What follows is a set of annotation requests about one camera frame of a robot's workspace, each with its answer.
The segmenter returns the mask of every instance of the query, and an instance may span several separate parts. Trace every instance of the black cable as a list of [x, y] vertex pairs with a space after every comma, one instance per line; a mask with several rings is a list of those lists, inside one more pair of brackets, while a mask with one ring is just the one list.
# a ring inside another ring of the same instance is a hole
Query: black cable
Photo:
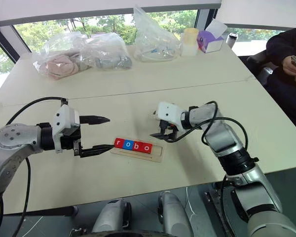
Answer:
[[214, 121], [215, 121], [214, 118], [216, 118], [216, 116], [217, 116], [217, 112], [218, 112], [218, 104], [217, 104], [216, 101], [210, 101], [210, 102], [208, 102], [208, 103], [206, 103], [206, 104], [215, 104], [214, 115], [213, 115], [213, 117], [212, 117], [212, 119], [211, 119], [209, 125], [207, 126], [207, 128], [205, 129], [205, 131], [203, 132], [203, 135], [202, 135], [202, 143], [204, 143], [206, 146], [208, 146], [207, 142], [205, 142], [205, 135], [206, 135], [206, 133], [208, 132], [208, 130], [211, 128], [211, 126], [213, 125], [213, 123], [214, 123]]
[[3, 220], [3, 198], [1, 198], [0, 200], [0, 227], [2, 224], [2, 220]]
[[195, 126], [194, 128], [191, 128], [189, 131], [187, 131], [186, 133], [184, 133], [183, 135], [181, 135], [180, 137], [174, 139], [174, 140], [169, 140], [169, 139], [166, 139], [165, 141], [168, 142], [168, 143], [174, 143], [174, 142], [177, 142], [177, 141], [180, 141], [182, 138], [184, 138], [185, 136], [189, 135], [192, 131], [198, 129], [200, 126], [210, 122], [211, 120], [227, 120], [227, 121], [231, 121], [231, 122], [234, 122], [235, 124], [237, 124], [241, 130], [243, 131], [243, 134], [245, 136], [245, 149], [248, 148], [248, 134], [246, 132], [246, 129], [244, 128], [244, 126], [238, 122], [237, 120], [233, 119], [233, 118], [228, 118], [228, 117], [216, 117], [216, 118], [211, 118], [211, 119], [208, 119], [208, 120], [205, 120], [201, 123], [199, 123], [197, 126]]
[[15, 115], [12, 116], [12, 118], [6, 123], [6, 125], [11, 124], [16, 117], [18, 117], [20, 115], [20, 113], [22, 113], [23, 111], [25, 111], [29, 106], [36, 104], [37, 102], [43, 101], [43, 100], [61, 100], [61, 101], [66, 101], [66, 98], [62, 98], [62, 97], [54, 97], [54, 96], [49, 96], [49, 97], [43, 97], [37, 100], [34, 100], [30, 103], [28, 103], [26, 106], [24, 106], [23, 108], [21, 108]]
[[227, 220], [225, 209], [224, 209], [224, 206], [223, 206], [223, 189], [225, 187], [226, 180], [227, 180], [227, 177], [224, 176], [224, 178], [222, 180], [222, 185], [221, 185], [221, 210], [222, 210], [222, 218], [223, 218], [223, 221], [225, 222], [225, 224], [227, 225], [227, 228], [228, 228], [230, 234], [232, 236], [235, 236], [235, 234], [233, 232], [233, 229], [232, 229], [232, 227], [230, 226], [230, 224], [229, 224], [229, 222]]
[[[43, 97], [43, 98], [34, 100], [34, 101], [28, 103], [27, 105], [25, 105], [24, 107], [22, 107], [15, 115], [13, 115], [12, 118], [6, 123], [6, 125], [11, 124], [15, 120], [15, 118], [18, 117], [29, 106], [31, 106], [33, 104], [36, 104], [37, 102], [44, 101], [44, 100], [60, 100], [63, 103], [66, 103], [67, 102], [67, 99], [66, 98], [54, 97], [54, 96]], [[24, 203], [24, 208], [23, 208], [23, 212], [22, 212], [22, 215], [21, 215], [21, 219], [20, 219], [20, 222], [18, 224], [17, 229], [15, 230], [15, 232], [13, 234], [13, 237], [16, 237], [17, 234], [19, 233], [20, 229], [21, 229], [21, 226], [23, 224], [24, 217], [25, 217], [25, 214], [26, 214], [26, 209], [28, 207], [28, 202], [29, 202], [30, 184], [31, 184], [31, 165], [30, 165], [30, 161], [29, 161], [29, 159], [27, 157], [25, 158], [25, 161], [26, 161], [26, 164], [27, 164], [27, 167], [28, 167], [28, 183], [27, 183], [27, 187], [26, 187], [26, 197], [25, 197], [25, 203]]]
[[26, 214], [26, 209], [28, 208], [28, 202], [29, 202], [29, 195], [30, 195], [30, 184], [31, 184], [31, 165], [30, 165], [30, 161], [29, 159], [26, 157], [25, 158], [26, 164], [28, 165], [28, 183], [27, 183], [27, 187], [26, 187], [26, 196], [25, 196], [25, 203], [24, 203], [24, 208], [23, 208], [23, 212], [21, 215], [21, 219], [19, 221], [18, 227], [16, 228], [13, 237], [16, 237], [17, 234], [19, 233], [21, 226], [23, 224], [24, 221], [24, 217]]

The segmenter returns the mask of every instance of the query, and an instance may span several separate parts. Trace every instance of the robotic arm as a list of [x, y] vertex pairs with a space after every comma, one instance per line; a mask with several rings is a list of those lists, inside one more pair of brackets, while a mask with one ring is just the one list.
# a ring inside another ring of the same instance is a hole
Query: robotic arm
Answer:
[[64, 103], [53, 119], [53, 125], [40, 123], [34, 126], [20, 123], [0, 129], [0, 199], [11, 182], [21, 162], [28, 156], [47, 150], [57, 153], [63, 149], [74, 150], [75, 156], [96, 156], [113, 148], [113, 145], [97, 145], [82, 149], [80, 125], [101, 124], [110, 120], [100, 116], [79, 116]]
[[[177, 105], [159, 103], [156, 116], [160, 120], [160, 133], [153, 137], [174, 142], [178, 132], [198, 126], [206, 130], [213, 118], [215, 105], [205, 104], [182, 110]], [[216, 117], [222, 117], [217, 110]], [[282, 214], [282, 205], [257, 158], [251, 158], [233, 129], [223, 120], [215, 120], [206, 135], [206, 142], [219, 159], [228, 181], [235, 187], [232, 200], [240, 209], [238, 214], [248, 222], [250, 237], [296, 237], [296, 227]]]

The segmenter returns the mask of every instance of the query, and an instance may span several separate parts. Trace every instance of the plastic bag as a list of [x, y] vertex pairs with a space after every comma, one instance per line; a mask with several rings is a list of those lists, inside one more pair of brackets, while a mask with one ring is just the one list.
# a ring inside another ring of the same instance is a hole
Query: plastic bag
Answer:
[[64, 78], [89, 68], [81, 61], [80, 52], [87, 39], [80, 32], [60, 33], [47, 41], [34, 66], [40, 74], [53, 79]]
[[93, 35], [84, 45], [81, 59], [88, 66], [105, 70], [132, 67], [132, 60], [128, 56], [125, 42], [116, 33]]
[[138, 6], [134, 7], [134, 20], [137, 28], [136, 59], [143, 62], [169, 61], [179, 55], [179, 40]]

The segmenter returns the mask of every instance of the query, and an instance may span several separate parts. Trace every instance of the purple tissue box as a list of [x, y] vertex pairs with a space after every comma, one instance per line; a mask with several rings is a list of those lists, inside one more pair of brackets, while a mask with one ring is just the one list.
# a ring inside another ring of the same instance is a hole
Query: purple tissue box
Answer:
[[197, 36], [198, 47], [204, 52], [218, 51], [222, 47], [223, 38], [215, 38], [212, 33], [208, 31], [200, 31]]

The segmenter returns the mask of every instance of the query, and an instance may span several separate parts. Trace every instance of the chair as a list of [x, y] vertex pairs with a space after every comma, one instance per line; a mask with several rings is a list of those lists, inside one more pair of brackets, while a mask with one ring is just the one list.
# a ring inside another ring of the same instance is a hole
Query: chair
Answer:
[[266, 86], [267, 78], [277, 68], [268, 59], [266, 50], [248, 57], [246, 66], [263, 86]]

